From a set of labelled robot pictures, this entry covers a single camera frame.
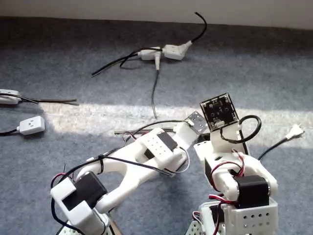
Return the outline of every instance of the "white wall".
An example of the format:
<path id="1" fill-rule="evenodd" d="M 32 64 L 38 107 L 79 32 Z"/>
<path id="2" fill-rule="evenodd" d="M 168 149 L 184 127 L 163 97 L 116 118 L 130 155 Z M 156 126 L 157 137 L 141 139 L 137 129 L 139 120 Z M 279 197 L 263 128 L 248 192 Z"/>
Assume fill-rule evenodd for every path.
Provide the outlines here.
<path id="1" fill-rule="evenodd" d="M 313 29 L 313 0 L 0 0 L 0 16 L 199 22 Z"/>

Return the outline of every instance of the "metal rod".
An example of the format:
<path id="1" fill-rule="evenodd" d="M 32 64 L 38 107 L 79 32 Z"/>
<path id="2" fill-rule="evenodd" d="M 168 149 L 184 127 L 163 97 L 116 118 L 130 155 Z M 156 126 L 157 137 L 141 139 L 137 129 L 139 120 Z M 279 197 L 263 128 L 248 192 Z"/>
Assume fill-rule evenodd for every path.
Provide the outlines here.
<path id="1" fill-rule="evenodd" d="M 166 131 L 166 132 L 173 132 L 173 128 L 172 127 L 161 127 L 164 131 Z M 144 132 L 149 132 L 149 131 L 152 131 L 153 129 L 142 129 L 142 130 L 140 130 L 140 131 L 138 131 L 138 134 L 141 134 L 141 133 L 144 133 Z M 127 130 L 127 132 L 131 132 L 131 133 L 133 133 L 133 132 L 135 132 L 135 131 L 137 131 L 137 130 L 130 130 L 130 131 L 128 131 Z M 126 131 L 114 131 L 114 134 L 115 135 L 121 135 L 121 134 L 123 134 L 124 132 L 126 132 Z"/>

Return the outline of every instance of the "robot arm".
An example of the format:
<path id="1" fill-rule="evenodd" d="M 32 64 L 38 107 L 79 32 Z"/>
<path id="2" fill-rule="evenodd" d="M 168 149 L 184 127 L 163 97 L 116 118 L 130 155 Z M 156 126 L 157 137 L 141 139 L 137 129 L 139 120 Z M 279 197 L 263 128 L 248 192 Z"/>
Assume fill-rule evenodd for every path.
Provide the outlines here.
<path id="1" fill-rule="evenodd" d="M 211 138 L 194 149 L 209 184 L 222 193 L 209 196 L 219 201 L 200 205 L 202 231 L 206 235 L 273 235 L 278 228 L 278 205 L 271 196 L 278 192 L 277 181 L 240 141 L 241 125 L 229 95 L 207 100 L 201 107 Z"/>
<path id="2" fill-rule="evenodd" d="M 106 213 L 142 183 L 156 176 L 156 168 L 163 172 L 166 169 L 172 175 L 189 162 L 186 149 L 205 129 L 205 120 L 197 112 L 175 127 L 173 137 L 161 128 L 155 128 L 108 157 L 82 168 L 75 183 L 69 178 L 61 181 L 51 189 L 51 195 L 72 226 L 85 235 L 100 235 L 110 223 Z M 116 189 L 107 192 L 96 174 L 113 171 L 118 171 L 124 178 Z"/>

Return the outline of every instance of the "power strip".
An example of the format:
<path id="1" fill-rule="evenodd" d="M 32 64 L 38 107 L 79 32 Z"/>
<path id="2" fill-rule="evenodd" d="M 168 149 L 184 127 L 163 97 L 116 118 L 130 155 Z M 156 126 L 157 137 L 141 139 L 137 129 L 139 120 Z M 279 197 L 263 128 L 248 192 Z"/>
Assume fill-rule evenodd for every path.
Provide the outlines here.
<path id="1" fill-rule="evenodd" d="M 13 96 L 1 95 L 1 93 L 20 95 L 18 91 L 0 89 L 0 104 L 18 104 L 21 100 L 20 98 Z"/>

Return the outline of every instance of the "floor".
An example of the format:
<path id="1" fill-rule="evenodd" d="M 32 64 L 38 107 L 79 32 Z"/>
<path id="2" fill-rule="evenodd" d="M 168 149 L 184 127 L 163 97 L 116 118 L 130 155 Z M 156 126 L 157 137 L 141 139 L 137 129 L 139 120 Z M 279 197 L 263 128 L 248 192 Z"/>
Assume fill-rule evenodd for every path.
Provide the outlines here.
<path id="1" fill-rule="evenodd" d="M 200 24 L 0 18 L 0 88 L 33 98 L 77 98 L 80 105 L 0 106 L 1 130 L 41 115 L 46 131 L 0 139 L 0 234 L 55 234 L 51 178 L 123 144 L 113 130 L 154 121 L 153 62 L 91 73 L 136 48 L 185 43 Z M 155 103 L 158 119 L 186 118 L 199 103 L 229 92 L 240 117 L 258 115 L 259 135 L 248 145 L 257 157 L 295 123 L 305 135 L 275 149 L 263 164 L 277 179 L 281 235 L 313 230 L 313 31 L 209 25 L 181 62 L 162 59 Z M 254 128 L 247 122 L 244 132 Z M 143 184 L 114 212 L 126 235 L 183 235 L 191 212 L 213 193 L 192 148 L 190 169 Z M 101 177 L 112 190 L 121 176 Z"/>

